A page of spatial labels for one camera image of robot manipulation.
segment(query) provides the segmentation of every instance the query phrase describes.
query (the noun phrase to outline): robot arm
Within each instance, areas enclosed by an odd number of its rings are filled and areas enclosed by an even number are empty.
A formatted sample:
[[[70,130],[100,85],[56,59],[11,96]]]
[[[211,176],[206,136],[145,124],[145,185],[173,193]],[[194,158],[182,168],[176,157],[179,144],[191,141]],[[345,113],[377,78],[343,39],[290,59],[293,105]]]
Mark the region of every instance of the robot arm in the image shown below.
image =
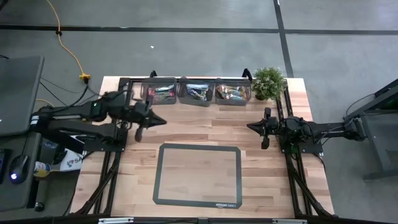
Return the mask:
[[[142,130],[167,122],[157,116],[152,109],[151,99],[137,101],[133,106],[124,106],[124,91],[105,93],[100,99],[80,106],[43,107],[32,115],[30,130],[41,133],[43,137],[63,144],[77,153],[83,151],[123,151],[127,132],[133,123],[139,128],[135,140],[142,139]],[[107,116],[120,121],[94,125],[85,121],[104,121]],[[82,143],[70,137],[70,133],[86,134],[90,138]]]
[[[264,118],[247,125],[248,128],[263,136],[261,149],[269,147],[268,135],[279,136],[284,144],[298,145],[303,143],[319,144],[323,138],[344,137],[355,141],[363,141],[366,137],[359,119],[351,119],[343,123],[317,124],[303,118],[289,116],[278,121],[271,116],[271,109],[266,108]]]

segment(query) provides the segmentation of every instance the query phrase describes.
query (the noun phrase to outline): butcher block tabletop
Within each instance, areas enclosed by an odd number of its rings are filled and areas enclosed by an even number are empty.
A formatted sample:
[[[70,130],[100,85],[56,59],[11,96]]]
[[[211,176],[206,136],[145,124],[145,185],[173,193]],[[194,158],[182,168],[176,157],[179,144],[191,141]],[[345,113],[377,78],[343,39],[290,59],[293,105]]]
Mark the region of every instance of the butcher block tabletop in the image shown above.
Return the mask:
[[[104,77],[101,91],[116,91],[120,77]],[[290,100],[295,116],[312,120],[304,80],[287,78]],[[139,98],[140,83],[134,84],[135,98]],[[284,114],[285,100],[282,98]],[[276,102],[252,99],[246,106],[210,107],[184,105],[154,105],[152,109],[167,121],[166,125],[144,130],[142,141],[135,142],[137,124],[129,132],[126,150],[122,153],[112,216],[124,217],[209,217],[209,218],[289,218],[294,217],[285,156],[274,136],[270,146],[261,149],[262,137],[246,127],[260,121],[264,108],[272,108],[277,117]],[[242,205],[238,209],[183,207],[156,205],[152,199],[159,147],[163,143],[236,146],[241,150]],[[84,161],[76,185],[71,212],[80,209],[97,188],[100,181],[104,152],[95,152]],[[303,154],[307,185],[317,200],[333,213],[325,171],[319,158]],[[101,211],[106,205],[108,186],[104,190]],[[304,211],[300,187],[298,199]]]

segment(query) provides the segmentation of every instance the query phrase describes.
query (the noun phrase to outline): snack package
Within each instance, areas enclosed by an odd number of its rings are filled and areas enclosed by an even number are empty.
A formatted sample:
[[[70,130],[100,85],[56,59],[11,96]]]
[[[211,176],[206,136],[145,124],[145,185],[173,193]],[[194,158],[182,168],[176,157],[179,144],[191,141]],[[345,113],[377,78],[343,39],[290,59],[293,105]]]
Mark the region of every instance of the snack package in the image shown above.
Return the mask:
[[[197,100],[207,101],[206,94],[209,91],[209,85],[187,84],[187,93]]]
[[[174,98],[174,85],[162,86],[157,88],[148,88],[148,95],[153,97],[154,102],[169,100]]]
[[[246,90],[243,86],[218,85],[216,91],[218,96],[224,100],[248,100]]]

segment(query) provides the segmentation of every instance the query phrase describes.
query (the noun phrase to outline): yellow extension cord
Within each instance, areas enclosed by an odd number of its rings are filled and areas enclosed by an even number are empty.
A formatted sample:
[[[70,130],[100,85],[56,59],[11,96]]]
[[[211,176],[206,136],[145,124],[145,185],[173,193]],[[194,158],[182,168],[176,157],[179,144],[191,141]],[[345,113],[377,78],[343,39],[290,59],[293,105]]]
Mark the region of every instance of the yellow extension cord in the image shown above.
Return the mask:
[[[65,49],[70,55],[72,55],[72,57],[76,60],[77,64],[79,65],[79,68],[80,68],[80,71],[81,71],[81,74],[79,75],[79,78],[80,78],[81,80],[89,80],[89,79],[91,78],[91,76],[88,75],[88,74],[86,74],[86,73],[83,71],[83,68],[81,67],[81,64],[80,64],[80,62],[79,62],[79,59],[78,59],[66,46],[64,46],[64,44],[62,43],[62,40],[61,40],[61,22],[60,22],[60,18],[58,17],[58,14],[57,14],[57,12],[56,12],[54,6],[51,4],[51,2],[50,2],[49,0],[47,0],[47,2],[48,2],[49,5],[51,6],[51,8],[52,8],[52,10],[53,10],[53,12],[54,12],[54,14],[55,14],[55,17],[57,18],[57,22],[58,22],[58,32],[57,32],[57,35],[58,35],[58,40],[59,40],[59,42],[60,42],[60,45],[61,45],[62,48]]]
[[[86,73],[83,71],[83,67],[82,67],[81,64],[80,64],[79,59],[76,57],[76,55],[74,55],[74,54],[72,53],[72,51],[70,51],[70,50],[69,50],[66,46],[64,46],[64,44],[62,43],[60,18],[58,17],[58,14],[57,14],[57,12],[56,12],[54,6],[51,4],[51,2],[50,2],[49,0],[47,0],[47,2],[48,2],[48,4],[51,6],[51,8],[52,8],[52,10],[53,10],[53,12],[54,12],[54,14],[55,14],[55,17],[57,18],[57,23],[58,23],[58,30],[57,30],[58,32],[57,32],[57,35],[58,35],[58,40],[59,40],[59,42],[60,42],[60,45],[62,46],[63,49],[65,49],[65,50],[76,60],[76,63],[77,63],[77,65],[79,66],[80,72],[81,72],[81,74],[79,75],[79,78],[80,78],[81,80],[84,80],[85,82],[87,82],[87,80],[89,80],[89,79],[91,78],[91,75],[88,75],[88,74],[86,74]],[[48,100],[45,100],[45,99],[36,99],[36,101],[41,101],[41,102],[47,103],[48,105],[54,107],[54,105],[53,105],[51,102],[49,102]]]

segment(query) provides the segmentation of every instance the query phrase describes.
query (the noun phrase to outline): green plant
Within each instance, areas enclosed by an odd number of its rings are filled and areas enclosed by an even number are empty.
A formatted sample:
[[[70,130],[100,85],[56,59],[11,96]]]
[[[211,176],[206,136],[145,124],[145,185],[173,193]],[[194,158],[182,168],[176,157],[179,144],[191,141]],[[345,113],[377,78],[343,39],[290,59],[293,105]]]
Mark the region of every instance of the green plant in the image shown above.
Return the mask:
[[[286,87],[286,81],[282,72],[276,67],[260,68],[254,72],[252,89],[256,92],[256,98],[259,100],[278,100],[280,93]]]

